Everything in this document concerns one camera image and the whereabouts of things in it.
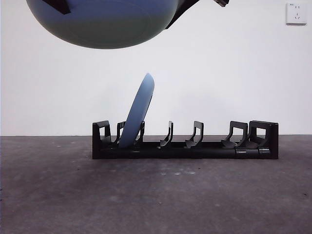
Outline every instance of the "black plastic rack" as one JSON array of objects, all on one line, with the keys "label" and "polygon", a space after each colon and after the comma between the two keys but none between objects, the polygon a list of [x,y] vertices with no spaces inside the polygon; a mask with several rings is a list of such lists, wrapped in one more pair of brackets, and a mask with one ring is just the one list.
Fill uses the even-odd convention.
[{"label": "black plastic rack", "polygon": [[[231,121],[230,133],[221,141],[204,141],[204,124],[194,121],[194,131],[186,140],[173,140],[174,123],[169,121],[168,134],[158,141],[144,141],[145,122],[141,123],[139,136],[133,146],[118,148],[120,130],[125,121],[117,124],[117,136],[112,141],[109,121],[93,123],[92,159],[114,158],[236,158],[236,159],[278,159],[278,123]],[[243,130],[240,141],[231,141],[233,129]],[[257,135],[257,129],[264,129],[265,136]]]}]

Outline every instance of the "blue bowl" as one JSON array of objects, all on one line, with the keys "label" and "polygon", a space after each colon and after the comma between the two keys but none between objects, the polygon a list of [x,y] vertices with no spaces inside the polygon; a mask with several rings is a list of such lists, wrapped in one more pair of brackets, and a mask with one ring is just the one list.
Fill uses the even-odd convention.
[{"label": "blue bowl", "polygon": [[50,33],[72,44],[113,49],[145,42],[170,23],[181,0],[59,0],[69,12],[47,2],[27,0],[35,18]]}]

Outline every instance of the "dish rack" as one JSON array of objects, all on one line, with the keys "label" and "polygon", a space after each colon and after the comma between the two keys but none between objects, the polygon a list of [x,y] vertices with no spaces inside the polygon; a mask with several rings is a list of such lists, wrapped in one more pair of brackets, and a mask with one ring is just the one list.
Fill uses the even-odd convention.
[{"label": "dish rack", "polygon": [[[118,148],[120,131],[125,121],[117,124],[117,136],[112,141],[109,121],[92,124],[92,159],[114,158],[234,158],[234,159],[278,159],[278,123],[264,121],[230,122],[230,132],[221,141],[205,141],[204,123],[194,121],[193,134],[174,136],[174,123],[169,121],[168,134],[164,139],[151,136],[154,141],[144,140],[145,122],[132,147]],[[243,130],[240,141],[231,140],[234,128]],[[265,136],[257,135],[257,129],[264,129]]]}]

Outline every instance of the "concrete floor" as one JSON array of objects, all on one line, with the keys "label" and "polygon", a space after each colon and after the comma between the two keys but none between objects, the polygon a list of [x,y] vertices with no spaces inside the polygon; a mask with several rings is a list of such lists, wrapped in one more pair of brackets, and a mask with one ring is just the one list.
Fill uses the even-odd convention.
[{"label": "concrete floor", "polygon": [[3,234],[312,234],[312,136],[280,160],[91,160],[91,138],[1,138]]}]

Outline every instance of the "electrical socket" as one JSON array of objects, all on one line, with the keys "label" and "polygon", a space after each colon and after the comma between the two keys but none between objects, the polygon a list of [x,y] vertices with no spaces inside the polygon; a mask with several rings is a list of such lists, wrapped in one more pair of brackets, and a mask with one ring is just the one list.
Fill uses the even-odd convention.
[{"label": "electrical socket", "polygon": [[307,4],[288,2],[286,24],[307,24]]}]

